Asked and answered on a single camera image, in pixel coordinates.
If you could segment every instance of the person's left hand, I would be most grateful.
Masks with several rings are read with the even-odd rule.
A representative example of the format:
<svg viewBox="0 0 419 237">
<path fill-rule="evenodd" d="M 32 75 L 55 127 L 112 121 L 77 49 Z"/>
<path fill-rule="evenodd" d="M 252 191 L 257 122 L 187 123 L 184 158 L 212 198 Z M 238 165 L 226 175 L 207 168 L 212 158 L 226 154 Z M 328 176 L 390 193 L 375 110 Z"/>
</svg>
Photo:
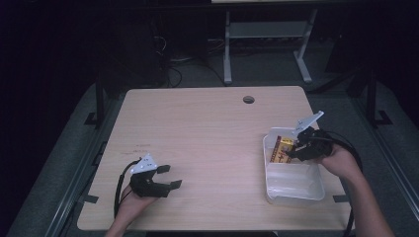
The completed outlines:
<svg viewBox="0 0 419 237">
<path fill-rule="evenodd" d="M 126 186 L 121 197 L 117 217 L 108 230 L 107 237 L 123 236 L 128 226 L 158 199 L 158 197 L 139 197 L 132 191 L 130 185 Z"/>
</svg>

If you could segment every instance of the background table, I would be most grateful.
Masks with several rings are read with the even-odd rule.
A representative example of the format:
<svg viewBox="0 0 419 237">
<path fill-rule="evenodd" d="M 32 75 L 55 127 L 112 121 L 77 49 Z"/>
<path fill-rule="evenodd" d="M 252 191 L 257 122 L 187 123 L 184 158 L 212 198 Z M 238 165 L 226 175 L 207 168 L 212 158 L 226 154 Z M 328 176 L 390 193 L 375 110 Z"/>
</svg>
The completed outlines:
<svg viewBox="0 0 419 237">
<path fill-rule="evenodd" d="M 255 102 L 245 104 L 246 96 Z M 131 229 L 344 229 L 350 206 L 333 200 L 344 191 L 322 167 L 324 200 L 294 208 L 269 204 L 265 196 L 263 137 L 273 126 L 294 127 L 312 114 L 299 87 L 131 90 L 89 193 L 98 201 L 85 202 L 78 226 L 108 229 L 119 175 L 149 152 L 158 165 L 171 165 L 155 182 L 183 183 Z"/>
</svg>

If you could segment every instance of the table hole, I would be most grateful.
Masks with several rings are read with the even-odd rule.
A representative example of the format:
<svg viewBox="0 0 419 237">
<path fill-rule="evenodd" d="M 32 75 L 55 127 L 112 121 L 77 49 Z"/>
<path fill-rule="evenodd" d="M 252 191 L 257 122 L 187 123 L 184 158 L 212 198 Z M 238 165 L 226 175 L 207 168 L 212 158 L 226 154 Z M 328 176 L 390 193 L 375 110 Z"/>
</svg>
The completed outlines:
<svg viewBox="0 0 419 237">
<path fill-rule="evenodd" d="M 255 98 L 251 96 L 245 96 L 243 97 L 243 102 L 246 104 L 253 104 L 255 102 Z"/>
</svg>

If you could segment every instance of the white plastic container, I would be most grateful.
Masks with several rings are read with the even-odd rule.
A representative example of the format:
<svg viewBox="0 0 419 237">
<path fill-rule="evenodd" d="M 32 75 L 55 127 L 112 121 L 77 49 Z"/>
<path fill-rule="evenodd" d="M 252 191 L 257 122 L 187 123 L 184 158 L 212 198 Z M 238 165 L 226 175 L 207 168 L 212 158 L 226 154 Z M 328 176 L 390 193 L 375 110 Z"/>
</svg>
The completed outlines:
<svg viewBox="0 0 419 237">
<path fill-rule="evenodd" d="M 293 159 L 290 164 L 271 163 L 278 136 L 295 139 L 295 128 L 272 127 L 263 139 L 266 191 L 269 203 L 307 206 L 325 196 L 318 165 Z"/>
</svg>

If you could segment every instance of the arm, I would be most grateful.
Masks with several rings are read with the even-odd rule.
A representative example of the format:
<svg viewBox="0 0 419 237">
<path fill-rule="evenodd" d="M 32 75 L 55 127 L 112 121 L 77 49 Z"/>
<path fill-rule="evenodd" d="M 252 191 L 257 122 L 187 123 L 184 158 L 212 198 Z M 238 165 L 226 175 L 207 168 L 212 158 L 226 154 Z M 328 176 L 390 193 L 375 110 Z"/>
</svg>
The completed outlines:
<svg viewBox="0 0 419 237">
<path fill-rule="evenodd" d="M 394 236 L 379 209 L 370 185 L 350 152 L 334 145 L 332 154 L 318 158 L 317 162 L 348 184 L 357 236 Z"/>
<path fill-rule="evenodd" d="M 106 237 L 124 236 L 128 226 L 157 200 L 157 197 L 139 197 L 131 191 L 130 186 L 124 189 L 122 197 L 117 217 L 106 233 Z"/>
</svg>

